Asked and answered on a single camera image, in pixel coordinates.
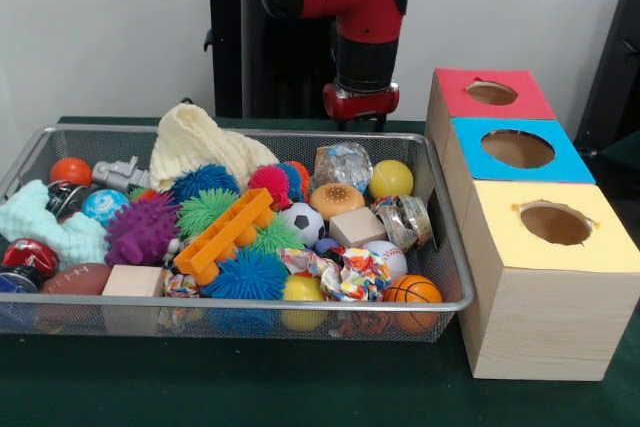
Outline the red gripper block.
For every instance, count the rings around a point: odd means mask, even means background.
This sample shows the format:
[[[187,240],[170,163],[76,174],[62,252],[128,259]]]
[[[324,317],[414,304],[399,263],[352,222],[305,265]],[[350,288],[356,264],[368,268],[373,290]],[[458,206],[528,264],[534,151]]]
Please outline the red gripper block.
[[[358,118],[376,118],[374,131],[378,133],[384,131],[386,116],[396,110],[399,99],[400,91],[395,82],[382,91],[365,93],[349,91],[335,83],[323,87],[323,104],[331,119],[349,122]]]

